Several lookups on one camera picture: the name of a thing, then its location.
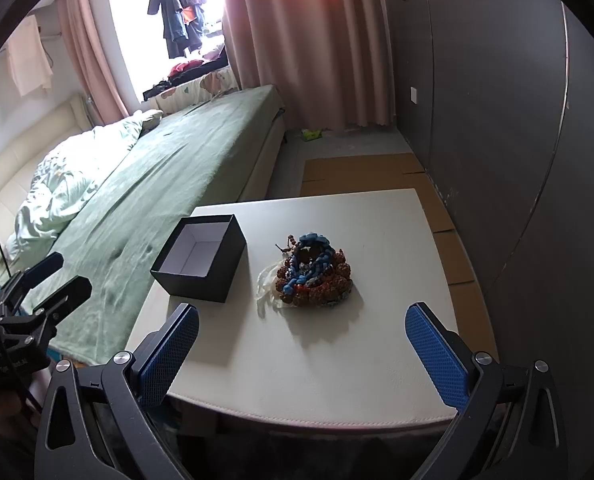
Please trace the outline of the black jewelry box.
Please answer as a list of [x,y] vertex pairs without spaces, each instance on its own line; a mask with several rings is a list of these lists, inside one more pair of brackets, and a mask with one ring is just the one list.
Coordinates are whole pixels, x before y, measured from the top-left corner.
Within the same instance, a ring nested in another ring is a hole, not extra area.
[[224,304],[245,247],[234,214],[185,217],[163,244],[151,274],[170,296]]

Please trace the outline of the green bed blanket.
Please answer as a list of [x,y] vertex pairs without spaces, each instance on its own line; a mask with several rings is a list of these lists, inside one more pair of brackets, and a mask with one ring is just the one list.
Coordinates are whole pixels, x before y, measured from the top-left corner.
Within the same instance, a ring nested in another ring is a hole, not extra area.
[[58,235],[62,269],[23,302],[30,311],[76,275],[90,281],[91,297],[58,324],[52,350],[102,364],[125,347],[178,221],[199,206],[265,198],[284,110],[271,84],[234,91],[163,118],[138,141]]

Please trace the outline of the cream bed headboard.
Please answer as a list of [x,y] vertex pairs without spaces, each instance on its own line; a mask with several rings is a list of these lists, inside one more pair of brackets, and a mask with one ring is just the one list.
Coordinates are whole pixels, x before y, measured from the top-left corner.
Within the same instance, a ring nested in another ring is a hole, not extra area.
[[56,145],[91,128],[86,101],[76,93],[22,132],[0,153],[0,249],[14,232],[15,215],[29,192],[39,162]]

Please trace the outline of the light green crumpled duvet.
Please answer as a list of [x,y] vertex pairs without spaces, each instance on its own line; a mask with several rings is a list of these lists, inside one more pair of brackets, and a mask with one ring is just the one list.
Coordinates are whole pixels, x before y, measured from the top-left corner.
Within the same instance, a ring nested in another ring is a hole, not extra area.
[[6,240],[8,261],[31,266],[47,255],[70,221],[161,118],[161,110],[138,110],[114,124],[70,136],[44,156]]

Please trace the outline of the pink curtain left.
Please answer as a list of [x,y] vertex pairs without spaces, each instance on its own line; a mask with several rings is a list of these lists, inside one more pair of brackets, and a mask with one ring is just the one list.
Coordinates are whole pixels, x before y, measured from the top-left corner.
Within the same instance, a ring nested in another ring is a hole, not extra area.
[[58,21],[82,89],[103,124],[129,116],[102,46],[90,0],[56,0]]

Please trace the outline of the pink curtain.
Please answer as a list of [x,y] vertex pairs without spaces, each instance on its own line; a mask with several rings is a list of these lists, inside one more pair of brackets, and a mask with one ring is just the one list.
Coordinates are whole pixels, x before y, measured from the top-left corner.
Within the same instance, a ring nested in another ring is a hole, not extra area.
[[390,123],[381,0],[225,0],[223,27],[239,84],[272,84],[288,128]]
[[58,21],[82,89],[103,124],[129,116],[102,46],[90,0],[56,0]]

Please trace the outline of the floral pillow at window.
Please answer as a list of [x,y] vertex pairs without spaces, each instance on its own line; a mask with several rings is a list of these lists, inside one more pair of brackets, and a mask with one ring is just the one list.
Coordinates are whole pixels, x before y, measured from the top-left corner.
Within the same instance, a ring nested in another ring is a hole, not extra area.
[[220,94],[237,90],[239,90],[239,84],[233,70],[230,66],[225,66],[180,86],[167,89],[154,98],[149,98],[148,105],[170,115],[186,107],[210,101]]

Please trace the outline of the hanging white shirt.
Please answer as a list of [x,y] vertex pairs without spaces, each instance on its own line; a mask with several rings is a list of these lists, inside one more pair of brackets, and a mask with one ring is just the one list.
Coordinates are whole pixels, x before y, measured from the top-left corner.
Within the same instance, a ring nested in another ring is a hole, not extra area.
[[53,72],[34,14],[25,16],[6,40],[6,62],[20,96],[28,96],[37,90],[52,91]]

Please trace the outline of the brown cardboard floor sheet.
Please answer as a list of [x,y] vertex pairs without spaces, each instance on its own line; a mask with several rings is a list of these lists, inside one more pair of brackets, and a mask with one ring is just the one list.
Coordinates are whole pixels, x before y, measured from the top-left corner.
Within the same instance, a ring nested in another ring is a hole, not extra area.
[[498,356],[472,263],[446,206],[411,153],[308,160],[300,195],[325,204],[347,200],[340,219],[359,240],[344,246],[365,256],[370,242],[387,263],[406,304],[425,301],[472,350]]

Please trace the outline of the green object on floor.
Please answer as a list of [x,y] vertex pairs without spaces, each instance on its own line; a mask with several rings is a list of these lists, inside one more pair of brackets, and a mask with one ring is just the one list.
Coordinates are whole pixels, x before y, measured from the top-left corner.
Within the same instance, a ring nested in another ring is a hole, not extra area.
[[322,131],[321,130],[310,130],[310,129],[303,129],[301,130],[301,138],[305,142],[311,142],[314,140],[321,139]]

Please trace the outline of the dark grey wardrobe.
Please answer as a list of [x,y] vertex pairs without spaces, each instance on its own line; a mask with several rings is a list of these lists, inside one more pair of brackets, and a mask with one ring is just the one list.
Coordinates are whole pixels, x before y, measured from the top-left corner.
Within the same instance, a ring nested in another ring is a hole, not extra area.
[[562,0],[385,1],[398,125],[502,359],[550,364],[568,474],[594,479],[594,37]]

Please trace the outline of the hanging dark clothes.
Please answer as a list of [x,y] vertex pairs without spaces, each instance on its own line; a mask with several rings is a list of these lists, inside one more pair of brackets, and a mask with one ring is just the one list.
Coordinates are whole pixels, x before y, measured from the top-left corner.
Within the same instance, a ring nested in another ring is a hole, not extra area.
[[160,13],[168,58],[182,58],[185,51],[201,47],[206,0],[149,0],[148,15]]

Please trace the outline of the pink curtain right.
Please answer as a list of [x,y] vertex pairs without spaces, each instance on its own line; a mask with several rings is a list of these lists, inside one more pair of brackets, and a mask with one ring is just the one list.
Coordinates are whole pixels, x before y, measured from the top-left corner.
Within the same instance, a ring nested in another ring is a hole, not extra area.
[[272,84],[288,128],[390,123],[381,0],[225,0],[223,27],[239,84]]

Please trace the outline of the white wall switch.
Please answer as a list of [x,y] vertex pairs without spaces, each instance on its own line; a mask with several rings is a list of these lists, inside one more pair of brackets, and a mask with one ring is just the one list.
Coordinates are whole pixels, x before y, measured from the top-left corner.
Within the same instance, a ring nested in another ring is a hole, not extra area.
[[410,87],[410,100],[414,104],[419,102],[419,98],[417,97],[417,89],[412,86]]

